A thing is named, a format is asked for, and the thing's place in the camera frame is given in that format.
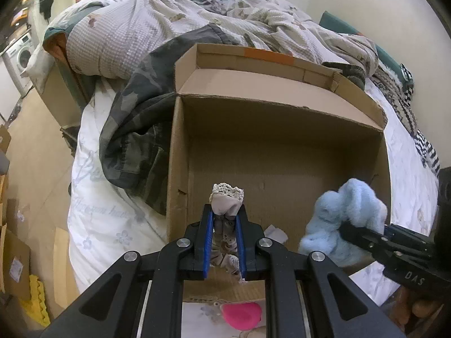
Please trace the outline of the person right hand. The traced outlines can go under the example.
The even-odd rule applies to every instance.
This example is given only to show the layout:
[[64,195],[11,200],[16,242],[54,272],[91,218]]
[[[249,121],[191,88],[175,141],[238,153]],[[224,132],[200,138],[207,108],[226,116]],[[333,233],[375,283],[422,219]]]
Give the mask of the person right hand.
[[401,286],[395,295],[389,318],[405,331],[412,317],[423,319],[433,315],[442,305],[441,301],[421,300],[414,292]]

